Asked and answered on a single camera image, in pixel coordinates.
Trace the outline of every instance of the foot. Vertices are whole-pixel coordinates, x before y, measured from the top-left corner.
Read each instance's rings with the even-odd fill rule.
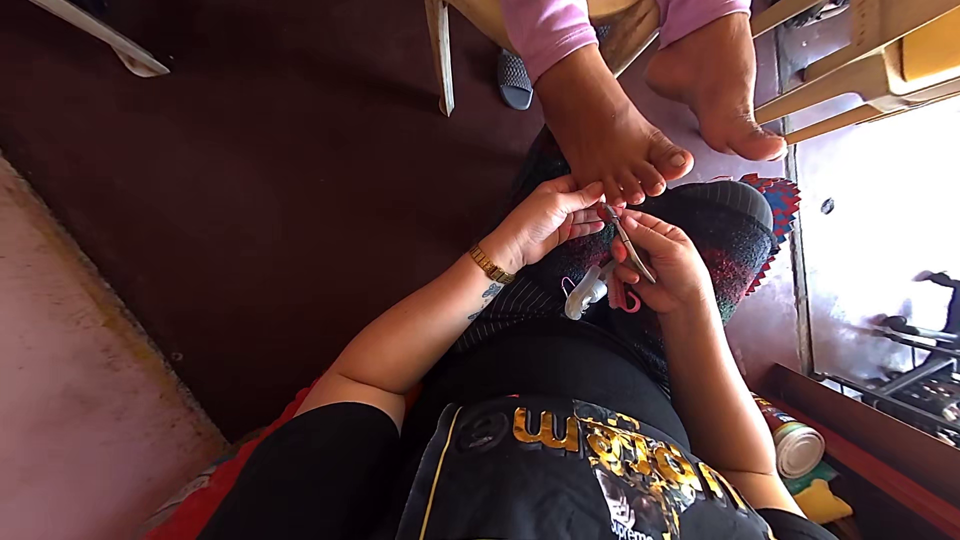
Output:
[[[554,64],[536,91],[577,185],[603,181],[612,205],[660,195],[693,167],[693,156],[636,110],[596,45]]]
[[[783,137],[754,119],[756,57],[746,13],[720,17],[670,43],[650,59],[647,84],[687,104],[710,148],[748,160],[786,155]]]

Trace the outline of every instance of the maroon floor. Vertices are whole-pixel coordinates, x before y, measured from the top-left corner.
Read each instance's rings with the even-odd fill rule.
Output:
[[[454,13],[457,107],[440,115],[419,3],[114,4],[107,21],[173,73],[139,79],[99,41],[7,3],[0,148],[235,438],[468,247],[540,112],[501,105],[495,47]],[[621,80],[693,151],[690,180],[782,174],[706,149],[689,111],[643,85],[642,62]],[[732,323],[754,377],[754,358],[796,361],[787,255]]]

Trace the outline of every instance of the chair leg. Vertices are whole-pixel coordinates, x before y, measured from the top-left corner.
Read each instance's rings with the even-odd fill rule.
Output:
[[[848,92],[860,94],[864,101],[890,92],[886,64],[881,55],[849,63],[826,77],[784,92],[756,108],[756,122],[766,124]]]
[[[820,0],[780,0],[750,19],[750,30],[758,37],[786,20],[814,7]]]
[[[659,25],[660,7],[656,0],[640,0],[617,17],[600,44],[600,55],[614,77],[619,77],[657,37]]]
[[[426,24],[430,29],[430,46],[433,49],[433,67],[440,83],[440,112],[449,116],[453,112],[453,68],[450,65],[450,28],[446,16],[446,2],[424,0]]]
[[[30,0],[44,10],[87,32],[107,45],[113,47],[124,65],[140,77],[156,77],[170,73],[167,66],[160,63],[150,53],[113,30],[100,19],[74,6],[67,0]]]
[[[823,135],[827,132],[832,132],[833,130],[839,130],[840,128],[852,126],[853,124],[859,124],[861,122],[876,119],[884,114],[885,113],[883,111],[874,108],[874,106],[870,104],[861,105],[856,109],[841,112],[836,116],[832,116],[831,118],[821,120],[820,122],[817,122],[811,126],[807,126],[801,130],[786,134],[784,138],[786,139],[787,144],[796,144],[800,141],[813,138],[817,135]]]

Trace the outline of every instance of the wrist tattoo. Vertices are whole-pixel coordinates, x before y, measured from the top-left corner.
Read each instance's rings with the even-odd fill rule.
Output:
[[[483,294],[480,295],[480,298],[483,299],[483,305],[480,306],[478,311],[468,315],[467,320],[472,321],[473,319],[479,317],[480,313],[484,310],[484,307],[486,307],[493,300],[493,297],[495,297],[501,290],[503,290],[503,284],[491,283],[490,286],[487,287],[487,290],[483,291]]]

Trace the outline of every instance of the gold print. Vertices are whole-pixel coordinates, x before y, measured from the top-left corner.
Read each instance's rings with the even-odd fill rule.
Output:
[[[723,499],[723,493],[720,489],[720,485],[717,482],[720,482],[727,489],[727,493],[730,493],[731,499],[736,503],[737,509],[747,511],[747,505],[743,503],[743,499],[740,499],[740,494],[733,489],[733,486],[727,482],[727,479],[723,478],[723,475],[713,470],[712,467],[701,461],[699,463],[700,472],[704,474],[704,478],[707,480],[707,486],[709,486],[710,491],[717,496],[718,499]]]
[[[620,414],[619,412],[617,412],[616,417],[628,424],[633,424],[635,430],[640,429],[640,422],[638,422],[637,420],[634,420],[633,418],[627,416],[626,414]]]
[[[650,450],[647,448],[647,438],[634,434],[634,455],[636,459],[630,464],[635,473],[649,475],[653,470],[650,467]]]
[[[557,440],[553,431],[553,413],[544,411],[540,414],[540,429],[536,434],[527,430],[527,409],[517,407],[514,410],[514,438],[521,443],[543,443],[548,448],[562,448],[568,452],[580,451],[580,429],[576,418],[566,419],[566,433],[564,438]]]
[[[623,464],[620,462],[622,453],[620,437],[616,433],[604,426],[596,425],[593,433],[587,436],[587,443],[608,471],[617,476],[623,474]]]
[[[716,478],[713,477],[716,474],[716,472],[714,472],[713,469],[711,469],[709,465],[707,465],[703,461],[701,461],[700,463],[697,463],[697,467],[700,468],[700,474],[703,475],[704,480],[707,481],[707,487],[710,488],[710,491],[713,493],[713,496],[723,501],[723,490],[720,489],[720,484],[717,483]]]
[[[693,467],[676,446],[670,444],[657,447],[654,456],[657,458],[657,470],[665,479],[673,480],[680,486],[690,486],[697,491],[703,491]]]

